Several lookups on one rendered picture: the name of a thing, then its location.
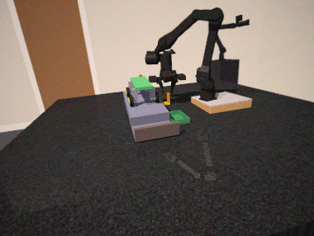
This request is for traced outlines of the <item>yellow wheel chock with orange handle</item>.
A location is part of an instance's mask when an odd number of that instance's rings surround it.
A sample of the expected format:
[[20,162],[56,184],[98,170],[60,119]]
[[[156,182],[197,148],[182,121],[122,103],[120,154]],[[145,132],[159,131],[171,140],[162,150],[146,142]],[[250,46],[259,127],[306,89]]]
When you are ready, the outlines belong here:
[[162,101],[162,103],[163,103],[165,106],[170,105],[169,92],[167,92],[167,101]]

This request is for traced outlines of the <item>green tray rim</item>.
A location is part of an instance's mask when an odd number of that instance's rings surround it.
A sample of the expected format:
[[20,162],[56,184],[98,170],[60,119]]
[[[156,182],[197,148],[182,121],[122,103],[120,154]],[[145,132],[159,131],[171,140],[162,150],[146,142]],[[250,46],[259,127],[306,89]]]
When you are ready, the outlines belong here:
[[183,112],[181,112],[180,110],[177,110],[177,111],[170,111],[169,112],[170,115],[175,115],[175,114],[180,114],[181,116],[183,116],[185,119],[181,119],[181,120],[172,120],[171,118],[169,118],[169,120],[171,122],[175,122],[175,121],[178,121],[179,124],[187,124],[187,123],[190,123],[190,118],[185,115]]

